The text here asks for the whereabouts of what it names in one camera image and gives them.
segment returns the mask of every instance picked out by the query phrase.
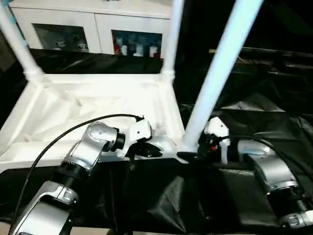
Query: wrinkled black fabric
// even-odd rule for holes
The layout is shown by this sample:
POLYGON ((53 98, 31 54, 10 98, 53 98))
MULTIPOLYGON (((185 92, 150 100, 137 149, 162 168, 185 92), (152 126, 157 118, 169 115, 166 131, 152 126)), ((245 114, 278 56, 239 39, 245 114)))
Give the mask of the wrinkled black fabric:
MULTIPOLYGON (((161 61, 99 54, 33 50, 50 73, 157 73, 161 61)), ((184 124, 187 124, 201 88, 203 68, 178 67, 174 88, 184 124)), ((262 134, 313 172, 313 80, 308 72, 270 74, 258 66, 235 66, 212 116, 219 116, 231 134, 262 134)), ((15 64, 2 81, 10 110, 26 81, 15 64)), ((212 155, 219 161, 218 155, 212 155)), ((236 161, 236 143, 229 149, 236 161)), ((307 192, 313 184, 294 165, 307 192)), ((174 160, 101 163, 73 215, 74 225, 110 227, 118 233, 254 233, 280 234, 276 218, 251 171, 230 165, 182 165, 174 160)), ((0 174, 0 220, 10 222, 28 169, 0 174)), ((37 168, 23 204, 51 176, 51 167, 37 168)))

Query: cabinet glass door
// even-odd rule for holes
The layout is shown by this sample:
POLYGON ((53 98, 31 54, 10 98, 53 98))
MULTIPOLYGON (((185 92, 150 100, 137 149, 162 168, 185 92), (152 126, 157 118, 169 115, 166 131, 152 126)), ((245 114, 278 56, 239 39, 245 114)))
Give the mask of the cabinet glass door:
POLYGON ((33 24, 43 49, 89 52, 80 26, 33 24))
POLYGON ((112 30, 114 53, 118 55, 161 57, 162 34, 112 30))

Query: white bottle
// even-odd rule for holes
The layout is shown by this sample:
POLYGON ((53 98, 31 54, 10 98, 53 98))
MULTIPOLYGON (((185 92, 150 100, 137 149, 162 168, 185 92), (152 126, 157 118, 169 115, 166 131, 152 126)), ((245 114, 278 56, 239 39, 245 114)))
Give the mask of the white bottle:
POLYGON ((121 48, 122 55, 127 55, 127 46, 123 45, 121 48))
POLYGON ((151 46, 150 47, 149 56, 150 57, 154 57, 155 54, 157 54, 157 47, 156 46, 151 46))
POLYGON ((136 46, 136 53, 134 54, 134 56, 143 56, 143 46, 142 44, 137 44, 136 46))

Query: white pole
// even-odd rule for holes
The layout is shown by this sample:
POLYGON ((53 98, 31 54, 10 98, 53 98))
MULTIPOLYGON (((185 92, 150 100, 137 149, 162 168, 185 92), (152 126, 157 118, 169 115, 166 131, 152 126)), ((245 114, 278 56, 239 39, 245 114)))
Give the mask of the white pole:
POLYGON ((42 73, 42 70, 37 66, 34 58, 30 54, 28 48, 23 44, 23 39, 17 27, 12 24, 6 9, 0 2, 0 29, 5 35, 8 43, 13 49, 16 57, 24 69, 26 78, 36 76, 42 73))
POLYGON ((263 0, 236 0, 211 62, 181 143, 181 151, 194 152, 228 76, 245 43, 263 0))
POLYGON ((162 74, 169 75, 171 79, 174 79, 174 65, 183 9, 184 0, 173 0, 170 32, 167 38, 166 52, 161 71, 162 74))

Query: white plastic part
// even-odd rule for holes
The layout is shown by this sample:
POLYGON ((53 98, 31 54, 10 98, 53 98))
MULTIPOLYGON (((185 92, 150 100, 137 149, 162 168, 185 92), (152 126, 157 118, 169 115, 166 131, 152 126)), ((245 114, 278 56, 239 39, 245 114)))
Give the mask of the white plastic part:
POLYGON ((130 128, 124 132, 124 134, 125 143, 123 149, 117 149, 115 151, 118 157, 124 157, 130 146, 136 143, 137 140, 149 139, 152 136, 151 126, 149 122, 144 119, 131 125, 130 128))
POLYGON ((12 24, 2 3, 0 3, 0 29, 5 37, 9 39, 8 42, 22 65, 26 78, 36 78, 38 75, 42 75, 42 70, 37 66, 34 58, 24 45, 20 32, 12 24))
MULTIPOLYGON (((229 135, 229 129, 225 125, 225 123, 222 122, 222 120, 219 117, 212 118, 206 128, 204 129, 205 134, 213 134, 216 135, 217 137, 224 137, 229 135)), ((220 142, 220 147, 221 147, 221 160, 223 164, 228 163, 227 159, 227 149, 228 146, 230 146, 230 140, 222 140, 220 142)))
POLYGON ((263 0, 236 0, 186 127, 180 149, 194 152, 263 0))
POLYGON ((163 62, 163 68, 161 71, 164 74, 174 75, 175 73, 174 66, 183 9, 184 9, 184 0, 173 0, 170 32, 167 38, 166 52, 163 62))

